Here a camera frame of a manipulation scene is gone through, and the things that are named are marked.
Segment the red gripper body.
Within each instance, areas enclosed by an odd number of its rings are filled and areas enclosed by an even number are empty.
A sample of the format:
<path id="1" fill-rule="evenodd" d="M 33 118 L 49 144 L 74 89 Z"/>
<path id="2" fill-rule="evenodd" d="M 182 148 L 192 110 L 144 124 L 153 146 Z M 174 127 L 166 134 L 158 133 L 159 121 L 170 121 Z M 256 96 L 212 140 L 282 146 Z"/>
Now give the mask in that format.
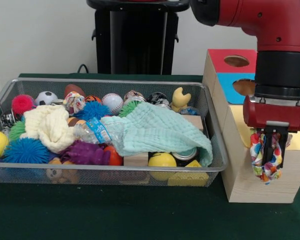
<path id="1" fill-rule="evenodd" d="M 264 129 L 266 126 L 286 127 L 300 131 L 300 100 L 262 98 L 247 95 L 243 102 L 243 119 L 247 126 Z"/>

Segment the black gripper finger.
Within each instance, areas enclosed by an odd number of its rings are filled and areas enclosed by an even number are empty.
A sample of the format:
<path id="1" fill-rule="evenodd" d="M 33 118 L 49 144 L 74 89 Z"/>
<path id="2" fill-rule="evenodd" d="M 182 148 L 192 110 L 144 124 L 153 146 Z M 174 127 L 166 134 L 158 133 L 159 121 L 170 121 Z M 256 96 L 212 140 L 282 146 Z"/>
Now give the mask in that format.
<path id="1" fill-rule="evenodd" d="M 263 157 L 262 157 L 262 166 L 268 163 L 273 156 L 273 148 L 272 148 L 272 137 L 273 130 L 265 129 L 264 130 L 264 139 L 263 139 Z"/>
<path id="2" fill-rule="evenodd" d="M 285 150 L 286 150 L 286 144 L 288 140 L 288 133 L 287 132 L 279 132 L 278 133 L 278 150 L 279 155 L 277 157 L 277 168 L 283 168 L 283 162 L 285 157 Z"/>

